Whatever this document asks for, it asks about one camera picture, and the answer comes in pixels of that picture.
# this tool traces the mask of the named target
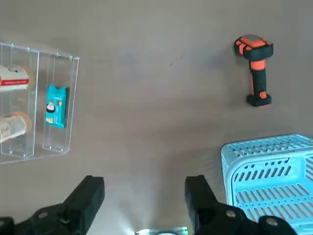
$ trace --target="barcode scanner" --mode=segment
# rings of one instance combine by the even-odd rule
[[[248,34],[235,41],[234,50],[249,61],[252,93],[246,97],[247,102],[254,107],[270,105],[272,99],[266,92],[265,60],[273,55],[273,43]]]

